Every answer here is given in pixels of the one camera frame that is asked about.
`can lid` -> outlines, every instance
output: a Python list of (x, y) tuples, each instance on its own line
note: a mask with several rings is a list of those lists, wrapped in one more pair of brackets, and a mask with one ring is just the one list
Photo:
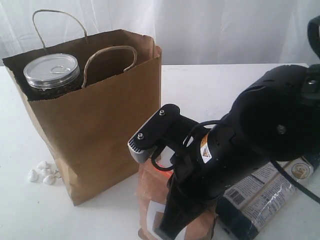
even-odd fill
[(77, 59), (69, 54), (57, 53), (29, 62), (23, 74), (28, 84), (37, 89), (52, 89), (72, 82), (80, 73)]

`paper bag handle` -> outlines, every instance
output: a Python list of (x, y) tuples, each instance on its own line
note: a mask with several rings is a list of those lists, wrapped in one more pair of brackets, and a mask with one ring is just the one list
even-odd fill
[(126, 72), (128, 70), (130, 70), (131, 68), (134, 67), (134, 65), (137, 62), (137, 51), (132, 47), (132, 46), (110, 46), (110, 47), (106, 47), (103, 48), (99, 51), (97, 51), (95, 54), (93, 54), (91, 57), (89, 57), (88, 61), (86, 61), (86, 64), (84, 66), (84, 70), (83, 70), (83, 83), (81, 88), (84, 89), (86, 87), (87, 84), (87, 71), (88, 71), (88, 67), (91, 64), (91, 62), (95, 59), (95, 57), (99, 56), (100, 54), (109, 52), (109, 51), (113, 51), (113, 50), (130, 50), (133, 53), (133, 62), (130, 66), (126, 67), (123, 72)]
[(33, 22), (33, 26), (34, 26), (34, 29), (36, 31), (36, 33), (38, 34), (39, 38), (40, 38), (40, 41), (42, 43), (42, 47), (43, 47), (43, 50), (45, 51), (46, 54), (49, 54), (48, 53), (48, 50), (46, 48), (46, 45), (45, 45), (45, 42), (44, 40), (42, 39), (42, 37), (40, 36), (40, 33), (38, 31), (38, 28), (35, 24), (35, 15), (37, 13), (40, 13), (40, 12), (50, 12), (50, 13), (61, 13), (61, 14), (66, 14), (68, 16), (70, 16), (71, 18), (73, 18), (74, 20), (76, 20), (76, 22), (80, 25), (80, 27), (83, 29), (83, 33), (84, 33), (84, 38), (85, 38), (85, 42), (86, 44), (89, 44), (89, 41), (88, 41), (88, 36), (87, 36), (87, 31), (85, 29), (85, 27), (81, 24), (81, 22), (76, 19), (74, 16), (72, 16), (71, 14), (67, 13), (67, 12), (64, 12), (64, 11), (59, 11), (59, 10), (51, 10), (51, 9), (39, 9), (37, 11), (35, 11), (33, 14), (32, 14), (32, 22)]

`brown paper bag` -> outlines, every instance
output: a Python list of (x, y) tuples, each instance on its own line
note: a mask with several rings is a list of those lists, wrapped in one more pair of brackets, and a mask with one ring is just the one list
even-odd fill
[[(80, 71), (86, 71), (83, 89), (37, 100), (23, 69), (46, 52), (38, 49), (3, 59), (75, 205), (138, 171), (127, 142), (159, 109), (161, 97), (161, 49), (152, 37), (125, 30), (87, 36), (83, 30), (83, 38), (48, 48), (43, 44), (49, 54), (76, 57)], [(125, 49), (108, 48), (96, 54), (110, 46)], [(137, 52), (136, 63), (124, 72), (134, 62), (128, 50), (132, 48)]]
[[(160, 239), (153, 232), (153, 228), (160, 224), (168, 194), (167, 182), (171, 174), (158, 171), (150, 161), (139, 167), (137, 196), (141, 229), (138, 235), (143, 240)], [(216, 217), (215, 208), (216, 206), (213, 206), (192, 221), (176, 240), (211, 240)]]

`metal can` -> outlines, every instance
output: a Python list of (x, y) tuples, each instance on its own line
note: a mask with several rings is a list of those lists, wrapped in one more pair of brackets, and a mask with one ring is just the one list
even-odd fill
[(41, 100), (55, 99), (80, 88), (82, 78), (77, 59), (57, 53), (29, 62), (23, 74)]

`black cable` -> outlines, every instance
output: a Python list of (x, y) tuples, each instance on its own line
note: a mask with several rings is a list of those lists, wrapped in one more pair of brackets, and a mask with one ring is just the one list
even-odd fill
[(301, 192), (303, 192), (305, 195), (307, 195), (309, 198), (316, 201), (318, 204), (320, 204), (320, 197), (315, 195), (313, 192), (302, 186), (300, 183), (298, 183), (295, 179), (293, 179), (275, 160), (270, 160), (270, 163), (279, 171), (279, 173), (285, 177), (293, 186), (295, 186), (297, 189), (299, 189)]
[(169, 166), (169, 167), (162, 167), (162, 166), (159, 166), (159, 165), (157, 164), (156, 159), (157, 159), (157, 157), (159, 157), (159, 155), (162, 153), (162, 151), (165, 149), (165, 147), (166, 147), (165, 145), (158, 146), (158, 147), (156, 148), (156, 150), (153, 152), (152, 156), (151, 156), (151, 163), (152, 163), (152, 165), (153, 165), (156, 169), (158, 169), (159, 171), (161, 171), (161, 172), (169, 172), (169, 171), (171, 171), (171, 170), (173, 170), (173, 169), (175, 168), (174, 165)]
[(183, 146), (186, 147), (188, 145), (188, 142), (190, 141), (192, 133), (195, 129), (197, 129), (199, 127), (204, 127), (207, 125), (218, 125), (218, 124), (230, 127), (230, 125), (227, 124), (226, 122), (224, 122), (223, 120), (210, 120), (210, 121), (200, 122), (197, 125), (195, 125), (193, 128), (191, 128), (190, 132), (186, 136), (186, 139), (184, 140)]

